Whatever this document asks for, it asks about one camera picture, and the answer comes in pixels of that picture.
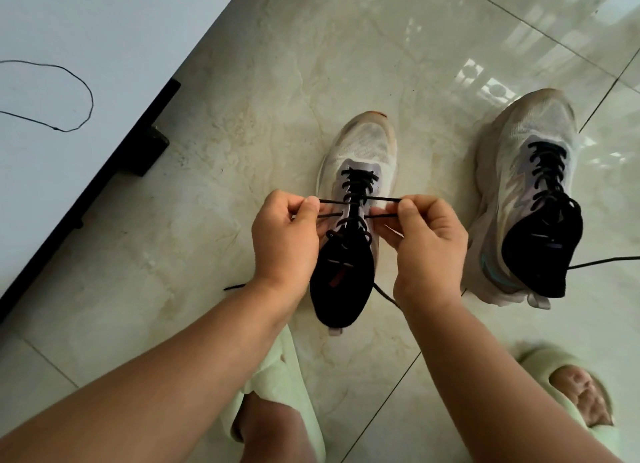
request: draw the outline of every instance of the person's left hand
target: person's left hand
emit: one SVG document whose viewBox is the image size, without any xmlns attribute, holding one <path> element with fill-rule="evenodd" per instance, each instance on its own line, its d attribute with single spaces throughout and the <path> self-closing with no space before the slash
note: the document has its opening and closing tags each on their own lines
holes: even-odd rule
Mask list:
<svg viewBox="0 0 640 463">
<path fill-rule="evenodd" d="M 254 280 L 265 282 L 299 301 L 307 290 L 319 251 L 317 197 L 274 190 L 251 228 L 255 251 Z"/>
</svg>

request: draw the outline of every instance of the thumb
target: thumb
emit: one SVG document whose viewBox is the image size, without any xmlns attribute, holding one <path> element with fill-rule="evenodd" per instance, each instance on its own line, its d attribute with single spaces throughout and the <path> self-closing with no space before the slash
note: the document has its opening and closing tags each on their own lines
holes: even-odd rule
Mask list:
<svg viewBox="0 0 640 463">
<path fill-rule="evenodd" d="M 398 204 L 398 220 L 400 221 L 400 225 L 402 225 L 405 237 L 428 228 L 427 223 L 420 214 L 420 210 L 418 210 L 418 207 L 409 199 L 403 199 Z"/>
<path fill-rule="evenodd" d="M 306 224 L 309 222 L 315 227 L 319 211 L 320 200 L 318 200 L 318 197 L 307 197 L 302 201 L 298 212 L 296 212 L 296 218 L 293 220 L 293 223 Z"/>
</svg>

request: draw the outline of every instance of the sneaker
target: sneaker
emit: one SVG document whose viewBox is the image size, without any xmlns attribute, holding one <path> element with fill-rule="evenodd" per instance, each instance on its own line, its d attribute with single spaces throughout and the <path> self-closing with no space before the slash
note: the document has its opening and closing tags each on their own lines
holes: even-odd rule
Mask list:
<svg viewBox="0 0 640 463">
<path fill-rule="evenodd" d="M 374 285 L 378 236 L 368 219 L 369 197 L 388 197 L 396 178 L 397 145 L 387 116 L 368 111 L 342 128 L 317 177 L 321 199 L 333 205 L 322 239 L 310 293 L 318 319 L 335 333 L 356 321 Z"/>
<path fill-rule="evenodd" d="M 525 299 L 549 309 L 561 298 L 582 237 L 570 197 L 579 148 L 565 96 L 542 89 L 510 105 L 482 135 L 476 155 L 480 215 L 469 229 L 463 285 L 496 305 Z"/>
</svg>

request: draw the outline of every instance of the light green slipper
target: light green slipper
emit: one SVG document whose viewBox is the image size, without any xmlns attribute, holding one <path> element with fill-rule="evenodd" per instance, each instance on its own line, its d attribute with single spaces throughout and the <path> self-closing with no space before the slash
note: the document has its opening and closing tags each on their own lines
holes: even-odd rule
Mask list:
<svg viewBox="0 0 640 463">
<path fill-rule="evenodd" d="M 565 411 L 567 411 L 574 420 L 587 429 L 599 442 L 603 443 L 609 451 L 618 457 L 620 456 L 619 429 L 615 426 L 607 425 L 588 428 L 575 404 L 573 404 L 567 396 L 562 394 L 562 392 L 557 390 L 551 385 L 551 382 L 549 382 L 551 374 L 565 365 L 575 365 L 585 369 L 602 388 L 607 408 L 613 418 L 614 406 L 611 401 L 611 395 L 607 392 L 601 380 L 596 376 L 596 374 L 586 367 L 583 361 L 558 348 L 541 348 L 528 355 L 520 365 L 522 365 L 524 370 L 529 372 L 529 374 L 551 395 L 551 397 L 564 407 Z"/>
<path fill-rule="evenodd" d="M 293 345 L 288 325 L 280 332 L 252 378 L 220 413 L 225 433 L 236 441 L 240 440 L 232 431 L 232 426 L 240 411 L 244 395 L 252 392 L 258 394 L 261 399 L 288 405 L 299 411 L 316 454 L 316 461 L 324 463 L 326 453 L 322 431 L 309 399 L 305 381 L 302 379 L 296 347 Z"/>
</svg>

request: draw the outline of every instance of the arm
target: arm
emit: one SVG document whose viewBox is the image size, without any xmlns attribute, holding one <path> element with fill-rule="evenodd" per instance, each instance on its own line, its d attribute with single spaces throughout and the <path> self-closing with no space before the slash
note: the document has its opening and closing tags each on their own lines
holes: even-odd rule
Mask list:
<svg viewBox="0 0 640 463">
<path fill-rule="evenodd" d="M 617 462 L 460 303 L 467 233 L 453 209 L 415 195 L 387 210 L 398 219 L 376 230 L 398 252 L 396 301 L 475 461 Z"/>
<path fill-rule="evenodd" d="M 252 228 L 252 281 L 174 337 L 4 436 L 0 460 L 187 458 L 252 376 L 303 296 L 319 249 L 318 209 L 314 197 L 273 192 Z"/>
</svg>

